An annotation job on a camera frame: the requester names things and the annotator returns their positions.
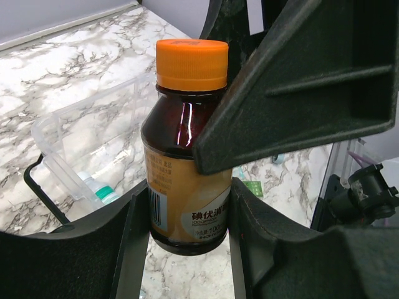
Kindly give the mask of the white bottle green cap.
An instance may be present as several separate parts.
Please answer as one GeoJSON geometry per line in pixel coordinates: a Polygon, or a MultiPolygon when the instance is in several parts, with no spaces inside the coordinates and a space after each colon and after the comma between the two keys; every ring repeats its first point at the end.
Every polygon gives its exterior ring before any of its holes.
{"type": "Polygon", "coordinates": [[[103,205],[110,204],[120,198],[120,196],[113,190],[112,187],[94,179],[89,173],[81,171],[77,173],[77,175],[81,180],[83,180],[83,182],[96,195],[103,205]]]}

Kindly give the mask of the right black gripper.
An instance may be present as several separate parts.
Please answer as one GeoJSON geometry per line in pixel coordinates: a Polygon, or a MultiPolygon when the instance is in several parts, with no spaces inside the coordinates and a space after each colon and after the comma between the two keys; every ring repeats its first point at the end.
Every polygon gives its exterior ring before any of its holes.
{"type": "Polygon", "coordinates": [[[269,32],[249,23],[247,1],[210,0],[200,39],[258,48],[195,142],[201,174],[394,126],[397,1],[288,1],[269,32]]]}

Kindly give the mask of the brown bottle orange cap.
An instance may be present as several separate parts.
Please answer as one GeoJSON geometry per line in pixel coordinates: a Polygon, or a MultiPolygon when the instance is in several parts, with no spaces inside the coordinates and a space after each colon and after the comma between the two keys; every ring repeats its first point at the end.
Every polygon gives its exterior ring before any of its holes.
{"type": "Polygon", "coordinates": [[[151,235],[173,254],[205,254],[227,234],[232,172],[200,174],[193,145],[226,91],[228,50],[227,43],[216,40],[156,43],[158,100],[141,138],[151,235]]]}

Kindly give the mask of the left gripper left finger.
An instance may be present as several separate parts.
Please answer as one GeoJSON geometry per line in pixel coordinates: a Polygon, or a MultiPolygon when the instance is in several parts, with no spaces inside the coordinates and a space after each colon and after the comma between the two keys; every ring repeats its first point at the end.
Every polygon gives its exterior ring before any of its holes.
{"type": "Polygon", "coordinates": [[[50,233],[1,233],[1,298],[138,298],[148,186],[50,233]]]}

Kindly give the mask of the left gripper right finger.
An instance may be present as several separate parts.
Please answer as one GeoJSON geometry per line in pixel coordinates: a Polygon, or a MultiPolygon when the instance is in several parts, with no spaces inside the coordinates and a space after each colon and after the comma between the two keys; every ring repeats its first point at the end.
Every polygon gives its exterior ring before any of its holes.
{"type": "Polygon", "coordinates": [[[397,298],[398,229],[320,233],[258,199],[234,178],[229,241],[236,298],[397,298]]]}

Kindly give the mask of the clear plastic medicine box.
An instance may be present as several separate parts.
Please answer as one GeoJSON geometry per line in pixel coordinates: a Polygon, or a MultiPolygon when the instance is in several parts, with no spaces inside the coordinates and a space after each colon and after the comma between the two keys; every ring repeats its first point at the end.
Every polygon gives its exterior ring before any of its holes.
{"type": "Polygon", "coordinates": [[[83,213],[108,203],[94,188],[103,183],[123,196],[145,175],[140,128],[157,101],[155,75],[145,74],[58,109],[35,121],[31,134],[40,150],[24,172],[24,182],[62,224],[71,218],[32,176],[43,165],[83,213]]]}

